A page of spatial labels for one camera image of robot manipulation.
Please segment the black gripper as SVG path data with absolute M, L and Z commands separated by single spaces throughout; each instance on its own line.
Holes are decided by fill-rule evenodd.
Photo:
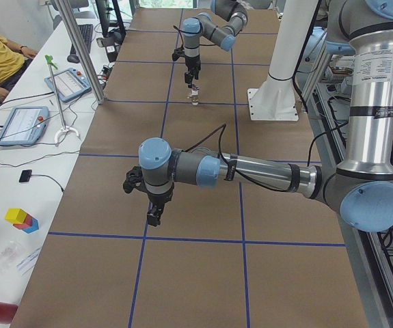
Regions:
M 196 57 L 185 57 L 185 64 L 187 67 L 187 71 L 185 73 L 185 83 L 188 86 L 193 85 L 193 79 L 198 80 L 199 79 L 199 73 L 201 69 L 201 61 L 200 61 L 200 56 Z
M 161 225 L 161 216 L 163 214 L 165 205 L 172 200 L 174 186 L 170 186 L 162 192 L 148 191 L 148 199 L 151 206 L 147 212 L 146 220 L 149 226 Z

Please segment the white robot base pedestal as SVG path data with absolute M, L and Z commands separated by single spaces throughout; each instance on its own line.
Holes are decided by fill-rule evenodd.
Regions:
M 296 122 L 299 119 L 293 80 L 318 10 L 317 0 L 290 0 L 285 3 L 267 79 L 258 89 L 248 90 L 251 120 Z

